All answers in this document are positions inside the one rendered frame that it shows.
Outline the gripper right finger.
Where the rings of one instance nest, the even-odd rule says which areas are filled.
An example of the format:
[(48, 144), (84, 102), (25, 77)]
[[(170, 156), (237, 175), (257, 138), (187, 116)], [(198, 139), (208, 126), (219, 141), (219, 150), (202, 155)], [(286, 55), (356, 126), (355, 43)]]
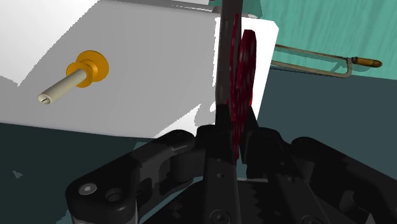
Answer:
[(240, 121), (246, 175), (268, 181), (277, 224), (397, 224), (397, 180), (313, 138), (287, 143), (252, 109)]

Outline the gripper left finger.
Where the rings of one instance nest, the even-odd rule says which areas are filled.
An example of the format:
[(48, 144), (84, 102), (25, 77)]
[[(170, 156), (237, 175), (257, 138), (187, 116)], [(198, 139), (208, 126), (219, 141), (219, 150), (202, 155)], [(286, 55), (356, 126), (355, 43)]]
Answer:
[(197, 133), (173, 130), (74, 180), (66, 189), (72, 224), (139, 224), (167, 197), (201, 176), (192, 223), (241, 224), (234, 113), (216, 106), (216, 122)]

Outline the beige rod with orange base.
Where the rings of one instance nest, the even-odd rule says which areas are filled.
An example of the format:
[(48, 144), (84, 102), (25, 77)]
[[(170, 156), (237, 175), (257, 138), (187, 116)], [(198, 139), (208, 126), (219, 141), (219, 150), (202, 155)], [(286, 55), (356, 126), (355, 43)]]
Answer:
[(76, 61), (69, 64), (66, 77), (56, 82), (38, 95), (41, 104), (51, 104), (74, 87), (86, 88), (94, 82), (103, 80), (109, 73), (109, 63), (103, 54), (87, 50), (80, 53)]

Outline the white flat board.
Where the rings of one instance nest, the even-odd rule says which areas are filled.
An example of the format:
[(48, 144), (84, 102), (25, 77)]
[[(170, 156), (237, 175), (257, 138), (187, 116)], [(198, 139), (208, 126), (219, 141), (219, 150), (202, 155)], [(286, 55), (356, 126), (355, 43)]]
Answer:
[[(130, 137), (215, 120), (219, 15), (162, 0), (0, 0), (0, 122)], [(86, 50), (108, 76), (44, 105)]]

